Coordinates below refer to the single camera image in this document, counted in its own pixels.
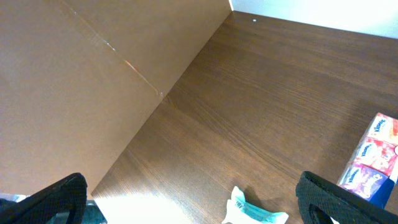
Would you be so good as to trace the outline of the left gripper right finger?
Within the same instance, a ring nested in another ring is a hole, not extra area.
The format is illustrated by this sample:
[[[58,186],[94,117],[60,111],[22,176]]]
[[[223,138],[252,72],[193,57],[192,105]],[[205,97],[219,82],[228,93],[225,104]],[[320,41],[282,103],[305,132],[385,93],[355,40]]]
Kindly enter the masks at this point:
[[[305,171],[295,189],[304,224],[397,223],[397,215],[371,204],[324,178]]]

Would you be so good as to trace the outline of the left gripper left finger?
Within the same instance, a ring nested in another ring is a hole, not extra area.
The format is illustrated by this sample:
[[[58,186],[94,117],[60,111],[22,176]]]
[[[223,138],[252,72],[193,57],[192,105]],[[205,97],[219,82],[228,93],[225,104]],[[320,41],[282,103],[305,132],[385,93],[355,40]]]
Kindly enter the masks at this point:
[[[68,212],[67,224],[79,224],[87,200],[87,183],[72,173],[1,212],[1,224],[47,223],[56,214]]]

